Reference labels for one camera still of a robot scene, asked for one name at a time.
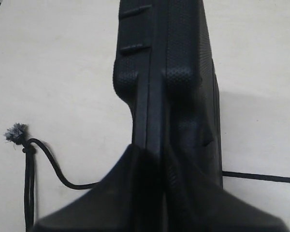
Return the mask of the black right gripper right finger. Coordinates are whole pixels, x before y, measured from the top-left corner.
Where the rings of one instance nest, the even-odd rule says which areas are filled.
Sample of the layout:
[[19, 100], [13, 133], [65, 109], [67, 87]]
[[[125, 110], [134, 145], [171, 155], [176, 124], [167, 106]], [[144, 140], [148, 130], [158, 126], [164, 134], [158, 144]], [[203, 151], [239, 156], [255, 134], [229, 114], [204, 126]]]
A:
[[226, 192], [169, 146], [164, 170], [171, 232], [287, 232], [286, 224]]

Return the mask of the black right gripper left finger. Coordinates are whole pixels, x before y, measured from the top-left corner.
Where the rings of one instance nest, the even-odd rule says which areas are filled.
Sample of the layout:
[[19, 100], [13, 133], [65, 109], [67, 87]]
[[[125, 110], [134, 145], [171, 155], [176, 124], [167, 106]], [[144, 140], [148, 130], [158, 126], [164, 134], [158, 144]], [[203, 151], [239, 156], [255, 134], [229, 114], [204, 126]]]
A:
[[163, 232], [165, 216], [156, 156], [129, 145], [89, 192], [38, 220], [33, 232]]

